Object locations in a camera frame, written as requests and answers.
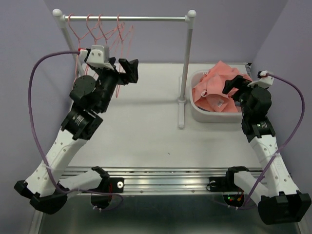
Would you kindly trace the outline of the pink hanger of coral skirt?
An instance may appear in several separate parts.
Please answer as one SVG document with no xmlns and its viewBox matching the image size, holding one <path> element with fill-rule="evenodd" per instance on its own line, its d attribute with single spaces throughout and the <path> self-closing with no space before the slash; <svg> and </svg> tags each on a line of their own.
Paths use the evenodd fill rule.
<svg viewBox="0 0 312 234">
<path fill-rule="evenodd" d="M 132 43 L 132 38 L 134 34 L 134 26 L 131 25 L 127 32 L 125 32 L 125 22 L 121 23 L 121 28 L 119 28 L 119 16 L 117 17 L 117 30 L 118 30 L 118 42 L 117 42 L 117 48 L 120 46 L 120 58 L 123 58 L 124 50 L 126 49 L 126 56 L 129 54 L 129 50 Z"/>
</svg>

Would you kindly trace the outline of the coral orange skirt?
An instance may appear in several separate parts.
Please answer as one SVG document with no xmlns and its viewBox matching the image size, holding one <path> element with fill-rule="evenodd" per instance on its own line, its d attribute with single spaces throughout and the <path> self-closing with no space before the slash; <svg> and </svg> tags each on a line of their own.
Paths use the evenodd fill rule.
<svg viewBox="0 0 312 234">
<path fill-rule="evenodd" d="M 224 62 L 219 61 L 192 88 L 192 97 L 195 106 L 209 112 L 237 113 L 238 108 L 231 98 L 231 95 L 237 89 L 233 88 L 228 94 L 222 93 L 225 82 L 234 79 L 237 75 L 242 76 L 246 80 L 252 80 L 249 75 L 240 73 L 237 68 L 232 68 Z"/>
</svg>

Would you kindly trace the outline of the pink hanger of denim skirt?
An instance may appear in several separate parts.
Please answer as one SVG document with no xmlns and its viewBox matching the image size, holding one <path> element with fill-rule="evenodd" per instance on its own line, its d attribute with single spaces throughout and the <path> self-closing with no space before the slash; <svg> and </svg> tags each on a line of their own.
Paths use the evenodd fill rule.
<svg viewBox="0 0 312 234">
<path fill-rule="evenodd" d="M 121 47 L 121 51 L 123 50 L 123 31 L 124 31 L 124 23 L 119 22 L 119 18 L 116 20 L 116 26 L 111 28 L 109 31 L 105 31 L 105 23 L 101 20 L 103 14 L 98 16 L 97 25 L 98 25 L 98 39 L 104 39 L 105 45 L 108 45 L 110 49 L 118 50 Z"/>
</svg>

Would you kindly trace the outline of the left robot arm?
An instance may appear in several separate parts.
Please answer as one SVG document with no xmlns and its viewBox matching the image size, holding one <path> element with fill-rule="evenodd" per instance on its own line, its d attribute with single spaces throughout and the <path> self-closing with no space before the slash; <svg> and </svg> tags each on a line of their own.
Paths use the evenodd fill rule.
<svg viewBox="0 0 312 234">
<path fill-rule="evenodd" d="M 107 111 L 117 85 L 138 81 L 138 59 L 128 61 L 120 58 L 123 72 L 113 66 L 91 67 L 97 79 L 83 75 L 76 79 L 70 98 L 73 105 L 58 132 L 57 138 L 36 170 L 26 179 L 17 181 L 14 188 L 37 211 L 52 215 L 58 212 L 67 200 L 80 193 L 93 193 L 92 205 L 98 210 L 106 209 L 121 189 L 118 181 L 111 181 L 110 175 L 99 166 L 92 167 L 78 176 L 61 179 L 61 176 L 76 153 L 91 139 L 103 122 L 100 113 Z"/>
</svg>

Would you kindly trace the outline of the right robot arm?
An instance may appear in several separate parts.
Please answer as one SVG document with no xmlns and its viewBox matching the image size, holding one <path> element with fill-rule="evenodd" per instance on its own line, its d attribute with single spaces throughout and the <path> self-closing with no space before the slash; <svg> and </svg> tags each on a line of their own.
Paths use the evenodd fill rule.
<svg viewBox="0 0 312 234">
<path fill-rule="evenodd" d="M 255 178 L 246 167 L 228 169 L 224 184 L 229 190 L 240 188 L 245 193 L 242 209 L 253 201 L 259 216 L 267 225 L 299 222 L 312 204 L 309 194 L 302 193 L 294 183 L 281 156 L 282 146 L 277 145 L 273 125 L 267 117 L 272 105 L 268 88 L 273 84 L 274 75 L 260 72 L 259 80 L 250 81 L 237 75 L 227 80 L 223 89 L 232 99 L 239 102 L 242 113 L 242 131 L 254 150 L 262 167 Z"/>
</svg>

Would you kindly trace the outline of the white plastic laundry basket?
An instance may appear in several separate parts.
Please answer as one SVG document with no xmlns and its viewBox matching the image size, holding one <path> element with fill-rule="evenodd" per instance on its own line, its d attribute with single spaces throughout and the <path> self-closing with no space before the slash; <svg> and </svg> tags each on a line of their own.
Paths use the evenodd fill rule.
<svg viewBox="0 0 312 234">
<path fill-rule="evenodd" d="M 194 120 L 203 123 L 240 123 L 242 121 L 242 114 L 240 109 L 237 113 L 218 113 L 209 112 L 198 108 L 193 100 L 192 89 L 198 84 L 201 77 L 207 74 L 207 71 L 199 70 L 191 75 L 191 81 L 189 86 L 191 114 Z"/>
</svg>

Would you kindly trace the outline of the aluminium mounting rail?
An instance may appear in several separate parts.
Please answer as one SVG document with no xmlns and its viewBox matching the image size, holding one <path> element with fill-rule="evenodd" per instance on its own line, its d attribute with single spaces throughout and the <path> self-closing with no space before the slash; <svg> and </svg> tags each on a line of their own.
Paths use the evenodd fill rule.
<svg viewBox="0 0 312 234">
<path fill-rule="evenodd" d="M 210 177 L 224 176 L 227 168 L 104 167 L 111 177 L 124 178 L 122 195 L 208 195 Z"/>
</svg>

